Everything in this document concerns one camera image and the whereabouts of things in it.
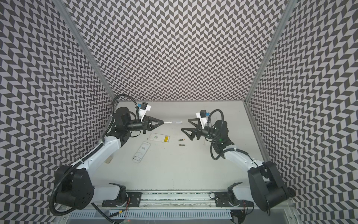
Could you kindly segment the clear handle screwdriver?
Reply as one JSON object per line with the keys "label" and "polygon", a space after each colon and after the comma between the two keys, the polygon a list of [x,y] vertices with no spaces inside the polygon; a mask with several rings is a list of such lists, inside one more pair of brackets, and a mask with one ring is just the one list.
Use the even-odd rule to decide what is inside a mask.
{"label": "clear handle screwdriver", "polygon": [[174,124],[174,125],[180,125],[183,122],[182,121],[164,121],[164,124]]}

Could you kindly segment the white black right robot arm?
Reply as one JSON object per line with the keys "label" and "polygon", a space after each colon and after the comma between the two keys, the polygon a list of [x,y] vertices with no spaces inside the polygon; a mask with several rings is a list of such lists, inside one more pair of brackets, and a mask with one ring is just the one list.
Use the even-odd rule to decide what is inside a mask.
{"label": "white black right robot arm", "polygon": [[277,166],[271,161],[263,162],[238,148],[229,138],[227,122],[218,120],[213,126],[203,125],[200,118],[189,119],[192,128],[182,128],[190,139],[205,137],[211,139],[210,155],[215,161],[226,159],[245,171],[249,185],[241,182],[227,189],[228,201],[233,206],[240,202],[253,202],[260,210],[269,212],[271,208],[296,196],[293,188],[283,181]]}

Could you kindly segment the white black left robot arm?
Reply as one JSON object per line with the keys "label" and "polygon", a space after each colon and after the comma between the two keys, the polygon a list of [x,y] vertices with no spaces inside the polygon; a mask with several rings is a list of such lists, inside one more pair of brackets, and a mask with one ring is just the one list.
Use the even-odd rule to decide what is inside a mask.
{"label": "white black left robot arm", "polygon": [[136,106],[135,117],[127,107],[112,110],[110,126],[98,146],[70,166],[61,166],[55,173],[54,190],[49,199],[49,210],[55,216],[64,216],[81,210],[89,204],[110,201],[118,206],[126,206],[129,197],[126,187],[108,183],[93,185],[92,177],[96,170],[130,139],[133,131],[152,131],[164,121],[147,116],[150,109],[143,109],[144,103]]}

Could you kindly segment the white remote green buttons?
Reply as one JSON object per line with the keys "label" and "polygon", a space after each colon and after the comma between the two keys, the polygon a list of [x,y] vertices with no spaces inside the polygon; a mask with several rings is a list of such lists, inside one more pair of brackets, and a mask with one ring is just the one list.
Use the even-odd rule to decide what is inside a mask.
{"label": "white remote green buttons", "polygon": [[158,134],[158,133],[151,133],[151,135],[149,136],[149,140],[150,141],[167,143],[167,142],[164,142],[164,139],[165,139],[166,136],[168,136],[168,135]]}

